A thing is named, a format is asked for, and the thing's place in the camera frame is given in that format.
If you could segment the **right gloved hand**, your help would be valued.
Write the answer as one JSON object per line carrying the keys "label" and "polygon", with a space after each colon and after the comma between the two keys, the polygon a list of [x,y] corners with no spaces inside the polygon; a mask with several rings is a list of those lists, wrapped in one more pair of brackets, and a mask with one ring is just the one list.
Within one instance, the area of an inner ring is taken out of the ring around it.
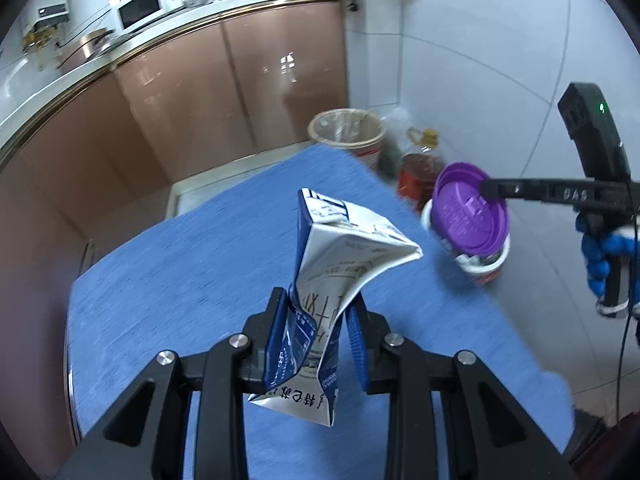
{"label": "right gloved hand", "polygon": [[[582,233],[582,255],[585,258],[589,289],[596,296],[597,311],[605,318],[621,316],[632,298],[631,315],[639,318],[639,234],[630,225],[620,226],[613,232],[593,236],[588,233],[587,216],[578,214],[576,230]],[[614,264],[636,264],[634,292],[630,292],[628,278],[613,284]]]}

